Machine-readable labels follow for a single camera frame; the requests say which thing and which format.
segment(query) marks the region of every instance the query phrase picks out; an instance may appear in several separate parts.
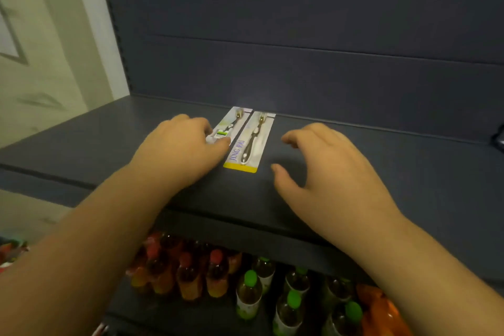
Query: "right hand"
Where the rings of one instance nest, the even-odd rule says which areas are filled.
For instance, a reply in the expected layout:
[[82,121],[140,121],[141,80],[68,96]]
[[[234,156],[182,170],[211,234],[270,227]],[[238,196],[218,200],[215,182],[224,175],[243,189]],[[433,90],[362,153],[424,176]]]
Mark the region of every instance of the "right hand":
[[275,188],[299,218],[342,251],[352,254],[403,218],[375,169],[343,134],[314,123],[282,141],[301,150],[308,173],[301,188],[273,164]]

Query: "yellow stripe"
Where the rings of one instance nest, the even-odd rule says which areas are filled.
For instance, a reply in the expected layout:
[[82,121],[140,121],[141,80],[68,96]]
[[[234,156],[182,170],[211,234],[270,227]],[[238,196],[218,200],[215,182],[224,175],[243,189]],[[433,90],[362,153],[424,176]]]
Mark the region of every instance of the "yellow stripe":
[[224,167],[227,169],[240,170],[247,173],[255,173],[257,171],[257,167],[235,164],[233,162],[225,162]]

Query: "green bottle cap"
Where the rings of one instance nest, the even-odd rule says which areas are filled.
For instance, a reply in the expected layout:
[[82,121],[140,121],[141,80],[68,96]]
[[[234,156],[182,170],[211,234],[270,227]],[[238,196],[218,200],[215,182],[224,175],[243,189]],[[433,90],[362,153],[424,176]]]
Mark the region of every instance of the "green bottle cap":
[[245,285],[247,287],[254,287],[257,283],[257,274],[253,269],[248,270],[245,273]]
[[287,304],[292,309],[298,309],[301,305],[301,295],[298,291],[290,290],[287,295]]
[[306,275],[308,273],[308,269],[304,269],[303,267],[296,267],[296,272],[301,275]]
[[359,324],[362,319],[362,308],[354,301],[345,305],[345,315],[354,324]]

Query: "dark gray shelf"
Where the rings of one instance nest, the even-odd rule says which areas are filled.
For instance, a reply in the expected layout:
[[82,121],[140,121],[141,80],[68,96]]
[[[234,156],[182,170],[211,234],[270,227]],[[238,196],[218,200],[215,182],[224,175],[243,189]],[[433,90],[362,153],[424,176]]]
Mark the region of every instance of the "dark gray shelf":
[[[0,150],[0,165],[9,172],[79,187],[83,193],[125,165],[160,121],[187,113],[205,116],[215,125],[227,110],[125,97]],[[178,229],[181,235],[197,238],[198,232],[192,230],[196,228],[201,239],[206,237],[220,245],[240,245],[236,248],[286,263],[306,263],[320,272],[345,270],[350,276],[364,276],[348,257],[342,253],[337,256],[332,246],[302,223],[273,188],[269,168],[273,162],[283,164],[295,180],[303,182],[306,167],[302,156],[282,144],[280,136],[310,122],[277,116],[256,174],[219,165],[175,197],[160,218],[168,215],[167,228],[174,232]],[[504,212],[498,209],[504,203],[504,157],[500,152],[482,144],[330,126],[346,134],[368,157],[408,218],[478,276],[504,281],[504,259],[500,257]],[[3,186],[16,190],[12,184]],[[217,193],[227,199],[215,199]],[[212,226],[219,225],[223,230],[213,232]],[[258,242],[268,237],[274,241]],[[287,248],[287,244],[298,246]],[[304,251],[297,253],[296,247]]]

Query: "left hand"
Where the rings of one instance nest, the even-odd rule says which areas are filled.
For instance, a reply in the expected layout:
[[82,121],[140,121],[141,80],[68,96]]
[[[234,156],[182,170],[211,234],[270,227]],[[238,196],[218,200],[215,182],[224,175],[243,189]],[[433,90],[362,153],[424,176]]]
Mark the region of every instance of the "left hand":
[[211,132],[205,118],[175,116],[147,136],[127,167],[149,186],[174,195],[208,173],[229,151],[228,137],[206,143]]

